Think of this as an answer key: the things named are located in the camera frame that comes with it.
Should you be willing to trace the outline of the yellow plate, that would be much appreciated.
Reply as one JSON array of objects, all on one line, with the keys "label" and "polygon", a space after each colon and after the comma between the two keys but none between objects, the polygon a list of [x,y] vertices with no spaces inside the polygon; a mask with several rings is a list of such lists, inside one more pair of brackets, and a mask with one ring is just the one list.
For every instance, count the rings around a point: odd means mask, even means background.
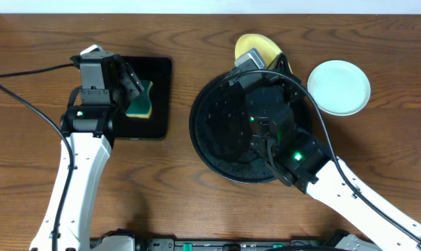
[{"label": "yellow plate", "polygon": [[[258,33],[247,33],[242,35],[236,42],[235,60],[252,48],[256,48],[263,60],[266,62],[267,70],[281,70],[286,73],[292,73],[291,66],[282,50],[268,37]],[[233,67],[235,71],[261,70],[248,63]]]}]

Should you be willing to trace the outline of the green yellow sponge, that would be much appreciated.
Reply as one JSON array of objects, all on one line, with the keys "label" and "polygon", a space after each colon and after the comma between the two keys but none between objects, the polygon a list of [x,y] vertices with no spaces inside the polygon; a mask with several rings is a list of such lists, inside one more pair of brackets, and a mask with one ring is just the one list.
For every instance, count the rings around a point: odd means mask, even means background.
[{"label": "green yellow sponge", "polygon": [[130,118],[149,119],[153,111],[150,99],[153,83],[148,80],[142,80],[141,83],[144,90],[136,98],[131,100],[130,106],[125,114]]}]

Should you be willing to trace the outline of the mint plate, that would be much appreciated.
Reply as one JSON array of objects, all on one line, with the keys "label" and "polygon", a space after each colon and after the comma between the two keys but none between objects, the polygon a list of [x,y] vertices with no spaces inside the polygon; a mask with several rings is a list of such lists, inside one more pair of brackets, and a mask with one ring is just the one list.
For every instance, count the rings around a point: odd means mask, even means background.
[{"label": "mint plate", "polygon": [[363,109],[372,94],[366,74],[342,60],[319,64],[310,73],[307,89],[319,108],[335,116],[350,116]]}]

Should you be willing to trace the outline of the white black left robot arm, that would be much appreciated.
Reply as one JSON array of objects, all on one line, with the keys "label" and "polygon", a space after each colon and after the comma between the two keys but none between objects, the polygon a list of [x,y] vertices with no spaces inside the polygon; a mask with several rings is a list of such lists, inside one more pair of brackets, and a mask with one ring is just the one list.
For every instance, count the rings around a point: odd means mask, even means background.
[{"label": "white black left robot arm", "polygon": [[82,85],[61,118],[61,159],[30,250],[89,250],[100,177],[130,101],[144,90],[124,58],[92,45],[72,58]]}]

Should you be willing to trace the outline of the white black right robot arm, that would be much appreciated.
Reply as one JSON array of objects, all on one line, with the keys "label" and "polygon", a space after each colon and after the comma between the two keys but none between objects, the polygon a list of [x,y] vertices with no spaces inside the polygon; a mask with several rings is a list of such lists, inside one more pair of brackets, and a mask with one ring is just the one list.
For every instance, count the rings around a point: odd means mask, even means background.
[{"label": "white black right robot arm", "polygon": [[250,146],[284,185],[293,186],[337,211],[382,250],[421,250],[421,224],[408,217],[295,121],[291,103],[308,98],[317,115],[351,115],[368,102],[366,74],[352,63],[326,61],[306,85],[283,53],[265,60],[256,49],[239,54],[226,81],[245,96]]}]

